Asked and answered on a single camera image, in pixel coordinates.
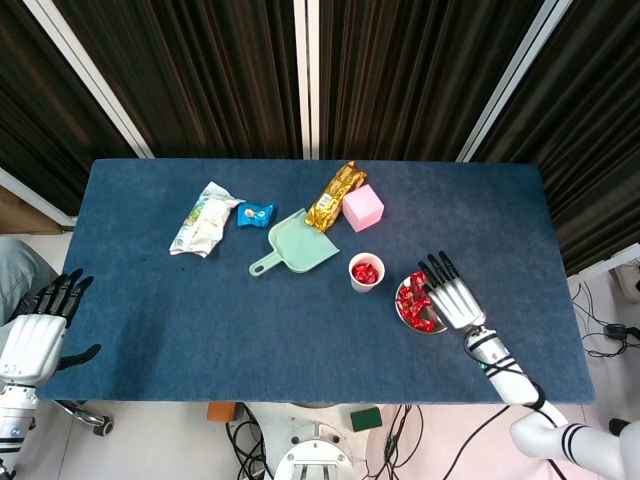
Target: red candy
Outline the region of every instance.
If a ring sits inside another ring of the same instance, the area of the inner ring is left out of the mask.
[[[427,279],[423,272],[412,273],[409,278],[411,282],[410,286],[400,287],[396,298],[396,305],[398,306],[400,316],[405,322],[411,325],[412,328],[431,333],[436,326],[436,322],[420,316],[424,308],[432,306],[431,299],[422,289]]]
[[[358,263],[351,270],[353,278],[365,285],[371,285],[378,281],[378,271],[370,263]]]

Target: paper cup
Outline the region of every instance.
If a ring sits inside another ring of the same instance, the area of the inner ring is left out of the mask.
[[[353,267],[358,263],[370,263],[371,265],[373,265],[373,268],[378,271],[378,281],[369,285],[357,281],[353,277],[353,273],[351,272],[353,270]],[[384,278],[384,263],[382,263],[382,260],[376,257],[373,253],[359,253],[354,256],[349,262],[349,277],[351,278],[351,286],[356,292],[367,293],[373,287],[378,285]]]

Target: pink cube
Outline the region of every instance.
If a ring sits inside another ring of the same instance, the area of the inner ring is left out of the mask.
[[[348,193],[342,199],[342,212],[356,232],[380,221],[383,211],[384,204],[369,185]]]

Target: blue table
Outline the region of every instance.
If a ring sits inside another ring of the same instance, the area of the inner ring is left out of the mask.
[[[474,403],[499,398],[459,335],[401,323],[398,283],[429,252],[447,251],[522,367],[550,400],[594,393],[539,173],[527,165],[361,161],[385,204],[382,221],[328,231],[341,253],[306,274],[258,278],[267,231],[233,212],[209,257],[169,244],[213,180],[278,219],[308,208],[343,162],[111,159],[91,171],[65,271],[95,276],[64,354],[93,343],[90,363],[57,374],[58,399]],[[381,285],[349,285],[352,255],[386,265]]]

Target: robotic arm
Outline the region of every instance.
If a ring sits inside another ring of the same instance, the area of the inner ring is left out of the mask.
[[[498,334],[487,329],[486,316],[453,262],[444,252],[420,262],[427,278],[425,290],[438,313],[453,329],[464,333],[464,348],[478,362],[500,398],[508,405],[533,410],[511,426],[518,449],[533,458],[569,460],[612,480],[640,478],[640,422],[622,430],[620,437],[586,425],[568,424],[545,398],[543,390],[521,369]]]
[[[61,275],[35,299],[32,311],[20,315],[2,328],[10,329],[0,355],[0,480],[13,478],[13,468],[22,443],[31,429],[38,406],[36,388],[56,371],[88,362],[100,345],[86,352],[60,358],[62,342],[82,295],[93,277],[76,285],[82,270]]]

